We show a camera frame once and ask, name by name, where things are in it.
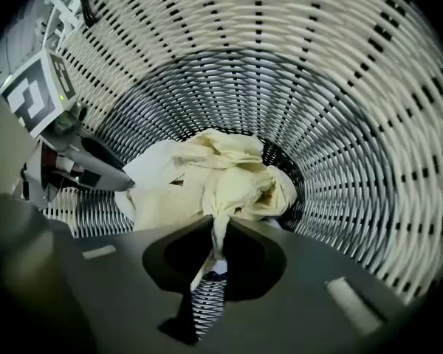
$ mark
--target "cloth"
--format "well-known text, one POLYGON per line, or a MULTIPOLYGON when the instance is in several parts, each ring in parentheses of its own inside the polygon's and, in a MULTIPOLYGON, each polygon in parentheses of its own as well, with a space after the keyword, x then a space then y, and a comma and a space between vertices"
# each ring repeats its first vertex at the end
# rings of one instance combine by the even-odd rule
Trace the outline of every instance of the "cloth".
MULTIPOLYGON (((150 146, 123 170, 135 183, 116 192, 120 211, 134 231, 179 224, 195 215, 213 216, 213 258, 223 260, 230 217, 260 220, 282 215, 295 202, 294 184, 277 167, 262 164, 256 136, 208 129, 186 142, 163 140, 150 146)), ((201 269, 191 288, 207 269, 201 269)))

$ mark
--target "wicker basket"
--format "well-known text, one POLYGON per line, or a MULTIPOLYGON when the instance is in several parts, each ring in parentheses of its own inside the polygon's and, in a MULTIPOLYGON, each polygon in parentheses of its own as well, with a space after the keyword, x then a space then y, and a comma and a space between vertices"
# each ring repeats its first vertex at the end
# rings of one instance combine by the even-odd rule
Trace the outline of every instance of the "wicker basket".
MULTIPOLYGON (((405 302, 439 279, 443 48, 411 0, 94 0, 92 9, 98 22, 59 51, 89 108, 86 128, 125 162, 208 127, 254 133, 264 161, 298 188, 284 228, 354 258, 405 302)), ((67 189, 52 211, 76 237, 131 230, 110 192, 67 189)))

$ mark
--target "towel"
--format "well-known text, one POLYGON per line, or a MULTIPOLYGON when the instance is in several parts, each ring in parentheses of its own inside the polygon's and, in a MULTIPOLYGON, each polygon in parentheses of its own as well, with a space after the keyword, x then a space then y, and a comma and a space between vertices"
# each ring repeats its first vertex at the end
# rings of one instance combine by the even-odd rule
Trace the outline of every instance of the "towel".
MULTIPOLYGON (((134 231, 183 227, 196 215, 212 215, 213 257, 223 260, 230 217, 256 221, 281 216, 297 198, 289 176, 262 164, 262 153, 256 136, 214 129, 186 142, 163 140, 123 168, 135 187, 116 192, 115 201, 134 222, 134 231)), ((207 266, 213 262, 206 261, 207 266)))

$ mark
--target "white cloth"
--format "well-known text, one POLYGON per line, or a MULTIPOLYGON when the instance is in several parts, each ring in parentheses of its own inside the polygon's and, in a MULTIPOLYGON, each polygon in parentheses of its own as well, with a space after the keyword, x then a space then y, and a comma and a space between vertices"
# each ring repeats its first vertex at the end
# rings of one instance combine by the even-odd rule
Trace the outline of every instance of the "white cloth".
POLYGON ((195 215, 212 215, 213 255, 221 260, 231 216, 250 220, 280 216, 297 198, 284 172, 262 164, 262 152, 256 136, 214 129, 186 142, 158 142, 123 168, 135 188, 116 192, 115 201, 134 221, 134 230, 184 226, 195 215))

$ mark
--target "cream cloth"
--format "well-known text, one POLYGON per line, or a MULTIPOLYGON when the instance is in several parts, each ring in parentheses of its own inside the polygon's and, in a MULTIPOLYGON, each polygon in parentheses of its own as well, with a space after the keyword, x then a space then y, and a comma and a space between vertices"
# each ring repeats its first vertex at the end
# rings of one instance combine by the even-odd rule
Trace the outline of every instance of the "cream cloth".
POLYGON ((182 227, 195 215, 212 215, 213 254, 221 259, 230 216, 280 216, 297 198, 289 176, 262 164, 262 152, 256 136, 214 129, 186 142, 163 140, 123 168, 135 187, 116 192, 115 201, 134 231, 182 227))

